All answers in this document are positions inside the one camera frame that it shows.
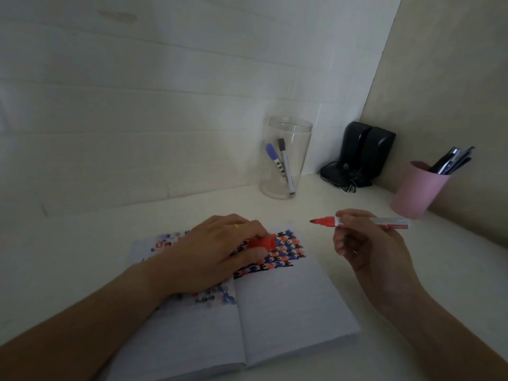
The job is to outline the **person's left hand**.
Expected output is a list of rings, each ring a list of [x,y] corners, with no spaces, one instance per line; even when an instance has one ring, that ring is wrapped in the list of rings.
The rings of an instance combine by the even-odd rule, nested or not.
[[[164,300],[178,293],[199,293],[228,278],[230,256],[246,250],[248,239],[268,237],[258,220],[237,214],[215,215],[195,226],[147,263],[154,294]]]

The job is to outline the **person's right hand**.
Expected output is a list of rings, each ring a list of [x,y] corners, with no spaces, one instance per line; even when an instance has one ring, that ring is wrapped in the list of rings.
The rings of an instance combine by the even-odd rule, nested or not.
[[[421,300],[419,281],[403,237],[392,229],[336,228],[335,252],[346,259],[372,306],[389,317]]]

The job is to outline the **red marker cap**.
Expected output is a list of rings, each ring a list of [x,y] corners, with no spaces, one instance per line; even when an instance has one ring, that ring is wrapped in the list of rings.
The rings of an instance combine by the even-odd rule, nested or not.
[[[267,251],[274,251],[277,248],[276,235],[268,237],[253,237],[248,239],[246,243],[247,249],[262,247]]]

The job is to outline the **red marker pen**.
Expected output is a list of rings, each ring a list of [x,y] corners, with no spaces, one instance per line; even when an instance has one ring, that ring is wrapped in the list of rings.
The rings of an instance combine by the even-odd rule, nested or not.
[[[410,220],[406,218],[368,217],[381,229],[406,230],[410,227]],[[340,217],[327,216],[314,218],[309,221],[311,224],[322,225],[327,228],[343,228],[344,224]]]

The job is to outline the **person's right forearm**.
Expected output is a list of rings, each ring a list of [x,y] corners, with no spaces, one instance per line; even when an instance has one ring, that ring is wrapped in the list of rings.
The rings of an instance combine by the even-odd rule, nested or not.
[[[508,381],[508,362],[422,287],[368,296],[415,351],[434,381]]]

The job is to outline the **person's left forearm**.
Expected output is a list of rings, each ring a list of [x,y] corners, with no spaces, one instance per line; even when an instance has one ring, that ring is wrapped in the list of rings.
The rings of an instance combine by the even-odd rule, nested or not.
[[[172,292],[160,257],[0,346],[0,381],[89,381]]]

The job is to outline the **open notebook with coloured pattern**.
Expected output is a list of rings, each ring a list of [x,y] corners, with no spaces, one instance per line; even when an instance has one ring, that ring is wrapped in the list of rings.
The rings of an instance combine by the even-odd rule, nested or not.
[[[293,221],[276,249],[200,293],[162,302],[120,348],[101,381],[201,381],[360,332]]]

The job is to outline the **black speaker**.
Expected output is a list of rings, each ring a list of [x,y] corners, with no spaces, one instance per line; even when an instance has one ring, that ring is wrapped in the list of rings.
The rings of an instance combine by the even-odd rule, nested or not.
[[[370,125],[356,121],[346,126],[338,160],[338,169],[347,178],[354,179],[359,176],[361,155],[367,135],[372,128]]]
[[[358,188],[369,187],[384,168],[396,134],[379,127],[372,127],[365,138],[360,155],[360,168],[355,185]]]

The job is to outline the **pink cup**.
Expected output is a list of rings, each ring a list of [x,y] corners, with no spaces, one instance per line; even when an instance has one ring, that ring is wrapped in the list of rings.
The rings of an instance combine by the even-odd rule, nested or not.
[[[446,185],[451,175],[429,172],[430,166],[422,161],[411,161],[400,181],[390,208],[398,215],[421,218]]]

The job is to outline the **black-capped white marker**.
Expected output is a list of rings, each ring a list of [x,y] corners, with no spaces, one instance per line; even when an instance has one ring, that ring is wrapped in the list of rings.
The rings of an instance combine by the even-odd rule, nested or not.
[[[277,144],[278,144],[278,148],[281,153],[281,156],[283,158],[283,166],[284,166],[287,178],[288,178],[289,195],[291,197],[293,197],[296,194],[296,190],[295,190],[294,180],[293,180],[293,176],[292,176],[291,168],[290,168],[290,164],[289,164],[289,154],[288,154],[288,151],[287,151],[287,148],[285,145],[284,138],[278,138]]]

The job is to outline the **clear plastic jar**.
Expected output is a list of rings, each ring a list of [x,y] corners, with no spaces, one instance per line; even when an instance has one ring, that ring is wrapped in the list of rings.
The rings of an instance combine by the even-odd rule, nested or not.
[[[313,124],[291,116],[271,116],[263,128],[259,157],[260,191],[273,199],[294,198]]]

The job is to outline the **blue-capped white marker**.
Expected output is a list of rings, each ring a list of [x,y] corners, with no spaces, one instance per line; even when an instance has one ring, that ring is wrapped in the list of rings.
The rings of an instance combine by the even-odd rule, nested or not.
[[[270,160],[275,164],[279,174],[281,175],[282,179],[285,181],[285,183],[288,182],[287,175],[285,173],[285,169],[283,166],[282,161],[280,160],[278,153],[276,152],[274,146],[271,143],[267,143],[265,146],[265,151],[267,155],[269,156]]]

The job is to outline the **black pen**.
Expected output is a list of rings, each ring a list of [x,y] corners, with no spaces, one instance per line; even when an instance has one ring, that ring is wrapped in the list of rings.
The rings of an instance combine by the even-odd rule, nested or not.
[[[453,147],[444,156],[442,156],[434,165],[428,168],[428,172],[433,174],[443,174],[448,164],[461,153],[461,149]]]

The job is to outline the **silver and blue pen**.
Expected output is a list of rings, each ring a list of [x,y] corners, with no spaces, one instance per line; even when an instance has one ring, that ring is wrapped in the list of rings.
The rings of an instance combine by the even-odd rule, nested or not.
[[[453,160],[453,161],[451,161],[451,162],[448,164],[448,166],[447,166],[447,168],[445,169],[445,171],[443,172],[443,174],[439,174],[439,175],[446,175],[446,172],[448,172],[448,170],[449,170],[449,169],[450,169],[450,168],[454,165],[454,162],[455,162],[457,159],[459,159],[459,158],[460,158],[460,155],[461,155],[462,153],[463,153],[463,150],[461,149],[461,153],[460,153],[460,154],[458,154],[458,155],[454,158],[454,160]]]

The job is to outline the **dark blue pen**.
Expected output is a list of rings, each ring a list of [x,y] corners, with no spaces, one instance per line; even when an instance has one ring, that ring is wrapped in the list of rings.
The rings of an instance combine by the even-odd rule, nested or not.
[[[446,175],[452,174],[453,172],[458,170],[461,166],[463,166],[467,162],[471,161],[471,156],[472,156],[472,153],[473,153],[474,150],[475,150],[475,147],[472,146],[472,147],[468,148],[465,152],[463,152],[460,155],[460,158],[457,159],[454,162],[454,165],[448,170],[448,172],[446,172]]]

